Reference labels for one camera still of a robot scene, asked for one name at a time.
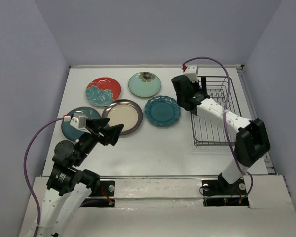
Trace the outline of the cream plate with purple rim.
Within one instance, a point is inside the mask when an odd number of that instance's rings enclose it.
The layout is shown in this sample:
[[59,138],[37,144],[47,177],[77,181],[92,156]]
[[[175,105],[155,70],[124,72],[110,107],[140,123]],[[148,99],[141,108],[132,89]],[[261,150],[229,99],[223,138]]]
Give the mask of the cream plate with purple rim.
[[136,102],[121,99],[106,106],[102,112],[102,118],[110,119],[108,127],[124,125],[120,135],[128,135],[141,126],[143,111]]

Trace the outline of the teal scalloped embossed plate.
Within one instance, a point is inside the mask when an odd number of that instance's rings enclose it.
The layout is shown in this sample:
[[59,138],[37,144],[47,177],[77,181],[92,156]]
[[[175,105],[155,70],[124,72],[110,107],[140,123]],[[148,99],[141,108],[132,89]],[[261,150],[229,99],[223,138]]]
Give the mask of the teal scalloped embossed plate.
[[155,96],[144,106],[147,120],[156,127],[175,125],[181,117],[181,108],[177,101],[169,96]]

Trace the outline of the dark teal round plate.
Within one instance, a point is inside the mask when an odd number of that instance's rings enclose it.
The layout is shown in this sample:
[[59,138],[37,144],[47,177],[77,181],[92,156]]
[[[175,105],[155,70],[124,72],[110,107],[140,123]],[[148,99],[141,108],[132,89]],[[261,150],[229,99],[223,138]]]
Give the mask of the dark teal round plate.
[[84,130],[79,130],[79,120],[73,119],[74,114],[84,114],[87,119],[100,119],[100,113],[91,107],[82,106],[72,109],[68,112],[68,115],[71,116],[70,121],[63,121],[61,124],[61,131],[63,135],[71,141],[76,141],[81,135],[84,134]]

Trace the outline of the red plate with teal flower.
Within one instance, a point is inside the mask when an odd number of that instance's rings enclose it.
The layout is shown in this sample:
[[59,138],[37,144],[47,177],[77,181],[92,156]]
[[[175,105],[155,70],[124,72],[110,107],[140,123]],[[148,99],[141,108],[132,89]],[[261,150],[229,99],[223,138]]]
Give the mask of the red plate with teal flower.
[[94,79],[87,85],[85,90],[87,101],[96,107],[106,107],[118,100],[120,95],[120,83],[109,77]]

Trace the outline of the light green flower plate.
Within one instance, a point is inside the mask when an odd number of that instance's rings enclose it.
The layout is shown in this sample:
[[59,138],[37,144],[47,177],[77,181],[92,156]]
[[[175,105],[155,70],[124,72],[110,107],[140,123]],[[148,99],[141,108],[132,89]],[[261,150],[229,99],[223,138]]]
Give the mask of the light green flower plate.
[[135,73],[128,81],[128,88],[132,94],[141,98],[150,98],[161,89],[160,78],[151,72]]

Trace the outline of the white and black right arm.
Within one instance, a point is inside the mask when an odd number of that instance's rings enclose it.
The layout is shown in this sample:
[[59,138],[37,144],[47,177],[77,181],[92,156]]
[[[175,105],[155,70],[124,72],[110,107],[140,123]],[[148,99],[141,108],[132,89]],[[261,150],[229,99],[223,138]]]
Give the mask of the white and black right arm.
[[230,193],[235,182],[270,150],[264,122],[241,117],[221,106],[198,82],[191,82],[185,75],[176,76],[171,82],[180,107],[224,129],[234,158],[219,175],[217,188],[221,193]]

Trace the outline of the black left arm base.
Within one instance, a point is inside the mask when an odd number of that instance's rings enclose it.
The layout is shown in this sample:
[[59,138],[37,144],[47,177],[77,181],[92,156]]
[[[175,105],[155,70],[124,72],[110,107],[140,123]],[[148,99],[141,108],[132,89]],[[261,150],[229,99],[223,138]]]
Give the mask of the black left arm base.
[[80,207],[87,208],[114,208],[115,207],[115,181],[101,180],[97,190],[83,201]]

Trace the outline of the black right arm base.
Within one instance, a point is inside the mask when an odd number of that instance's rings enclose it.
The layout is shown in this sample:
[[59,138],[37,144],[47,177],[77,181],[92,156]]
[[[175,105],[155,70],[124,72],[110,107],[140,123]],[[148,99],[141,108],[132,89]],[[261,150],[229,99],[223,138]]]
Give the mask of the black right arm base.
[[199,188],[205,207],[246,206],[249,207],[244,179],[229,184],[221,175],[217,179],[202,180]]

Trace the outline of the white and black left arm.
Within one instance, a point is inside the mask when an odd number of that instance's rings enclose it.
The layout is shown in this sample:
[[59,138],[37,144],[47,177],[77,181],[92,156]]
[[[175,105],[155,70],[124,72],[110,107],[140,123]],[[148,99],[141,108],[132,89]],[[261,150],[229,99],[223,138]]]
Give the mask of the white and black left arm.
[[39,202],[33,187],[28,188],[37,206],[37,217],[29,229],[29,237],[61,237],[74,213],[90,195],[98,191],[109,206],[114,202],[100,184],[100,176],[90,170],[78,170],[97,144],[114,146],[124,128],[123,124],[108,126],[109,118],[88,119],[86,115],[74,113],[56,119],[68,123],[82,135],[73,143],[60,141],[54,148],[53,167],[46,183],[42,202]]

